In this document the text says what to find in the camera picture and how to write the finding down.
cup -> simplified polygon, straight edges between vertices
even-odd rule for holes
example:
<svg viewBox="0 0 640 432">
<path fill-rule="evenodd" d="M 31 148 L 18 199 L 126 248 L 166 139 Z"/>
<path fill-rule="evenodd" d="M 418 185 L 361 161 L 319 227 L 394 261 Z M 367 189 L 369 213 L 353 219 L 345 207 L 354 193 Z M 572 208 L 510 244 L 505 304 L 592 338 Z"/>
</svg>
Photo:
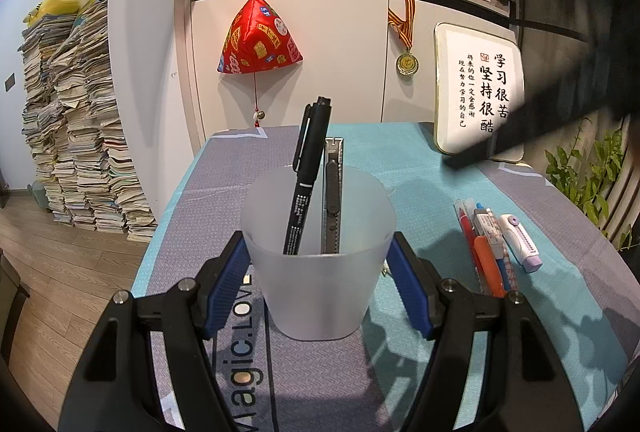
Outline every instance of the cup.
<svg viewBox="0 0 640 432">
<path fill-rule="evenodd" d="M 273 322 L 296 340 L 337 340 L 362 323 L 396 230 L 396 213 L 375 177 L 344 167 L 340 253 L 321 255 L 322 178 L 316 180 L 299 255 L 283 255 L 296 185 L 291 167 L 249 188 L 241 228 Z"/>
</svg>

cabinet door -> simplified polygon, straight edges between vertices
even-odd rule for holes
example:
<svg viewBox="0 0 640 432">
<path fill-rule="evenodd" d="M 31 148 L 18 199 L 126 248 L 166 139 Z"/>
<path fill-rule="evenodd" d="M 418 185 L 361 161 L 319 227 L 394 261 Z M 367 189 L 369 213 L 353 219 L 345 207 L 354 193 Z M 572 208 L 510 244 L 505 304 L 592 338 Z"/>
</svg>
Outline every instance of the cabinet door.
<svg viewBox="0 0 640 432">
<path fill-rule="evenodd" d="M 387 0 L 266 0 L 286 22 L 302 63 L 221 74 L 229 25 L 247 0 L 199 0 L 191 28 L 205 134 L 254 125 L 299 125 L 305 105 L 332 100 L 332 123 L 379 123 L 385 86 Z"/>
<path fill-rule="evenodd" d="M 389 0 L 389 7 L 404 20 L 404 0 Z M 398 34 L 389 28 L 383 122 L 435 121 L 435 28 L 444 22 L 501 36 L 514 43 L 516 41 L 512 31 L 492 22 L 436 4 L 416 1 L 414 47 L 411 52 L 418 59 L 418 72 L 405 78 L 396 70 L 396 60 L 406 48 Z"/>
</svg>

pen clip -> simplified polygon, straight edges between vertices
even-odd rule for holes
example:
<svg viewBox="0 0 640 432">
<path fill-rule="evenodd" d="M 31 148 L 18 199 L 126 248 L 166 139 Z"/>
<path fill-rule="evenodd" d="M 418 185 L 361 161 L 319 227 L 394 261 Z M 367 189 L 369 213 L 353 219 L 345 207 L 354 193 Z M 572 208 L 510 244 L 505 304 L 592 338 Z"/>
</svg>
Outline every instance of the pen clip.
<svg viewBox="0 0 640 432">
<path fill-rule="evenodd" d="M 302 152 L 302 145 L 305 142 L 306 129 L 308 128 L 309 118 L 311 117 L 311 105 L 307 104 L 305 107 L 305 113 L 302 116 L 302 123 L 300 124 L 300 134 L 298 136 L 298 144 L 296 145 L 296 153 L 293 155 L 293 171 L 298 171 L 300 164 L 300 152 Z"/>
</svg>

medal ribbon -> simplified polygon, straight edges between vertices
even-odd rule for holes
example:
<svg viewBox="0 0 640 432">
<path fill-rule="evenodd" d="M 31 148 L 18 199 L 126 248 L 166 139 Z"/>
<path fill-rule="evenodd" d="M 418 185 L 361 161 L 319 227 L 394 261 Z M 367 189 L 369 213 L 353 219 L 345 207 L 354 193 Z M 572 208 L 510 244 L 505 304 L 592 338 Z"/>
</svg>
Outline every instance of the medal ribbon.
<svg viewBox="0 0 640 432">
<path fill-rule="evenodd" d="M 406 49 L 411 50 L 414 45 L 415 0 L 404 0 L 404 8 L 406 17 L 404 21 L 389 9 L 389 24 L 396 28 Z"/>
</svg>

blue gripper pad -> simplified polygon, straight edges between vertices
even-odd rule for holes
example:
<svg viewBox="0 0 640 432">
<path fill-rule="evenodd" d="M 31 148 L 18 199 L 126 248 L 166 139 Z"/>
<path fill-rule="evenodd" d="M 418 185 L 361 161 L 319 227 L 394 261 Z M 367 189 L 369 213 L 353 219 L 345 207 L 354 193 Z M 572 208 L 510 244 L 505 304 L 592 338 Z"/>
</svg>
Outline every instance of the blue gripper pad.
<svg viewBox="0 0 640 432">
<path fill-rule="evenodd" d="M 207 299 L 207 318 L 203 326 L 207 338 L 212 338 L 225 326 L 238 290 L 242 285 L 242 279 L 249 268 L 249 251 L 246 248 L 244 238 L 239 238 L 236 245 L 229 249 L 235 237 L 236 235 L 231 238 L 222 255 L 216 259 L 224 260 L 225 257 L 228 257 Z"/>
<path fill-rule="evenodd" d="M 407 249 L 408 252 L 412 253 L 413 256 L 411 259 L 416 261 L 413 265 L 410 264 L 410 259 L 402 249 L 403 244 L 404 248 Z M 437 297 L 437 291 L 434 285 L 426 285 L 426 271 L 420 271 L 420 275 L 423 278 L 422 284 L 416 276 L 414 267 L 420 267 L 420 264 L 417 263 L 419 260 L 420 259 L 418 259 L 411 251 L 411 248 L 406 243 L 402 233 L 396 232 L 393 240 L 391 241 L 389 251 L 386 254 L 386 263 L 389 265 L 394 282 L 396 282 L 396 287 L 400 293 L 402 304 L 404 304 L 404 309 L 409 315 L 409 321 L 411 322 L 412 327 L 417 331 L 420 331 L 424 338 L 430 340 L 433 338 L 435 328 L 439 327 L 442 323 L 442 313 L 438 307 L 440 304 L 436 303 L 433 298 L 431 305 L 434 307 L 430 307 L 431 297 L 427 296 L 425 290 L 427 292 L 432 291 L 433 297 Z M 436 317 L 436 322 L 432 322 L 432 318 L 434 316 Z"/>
</svg>

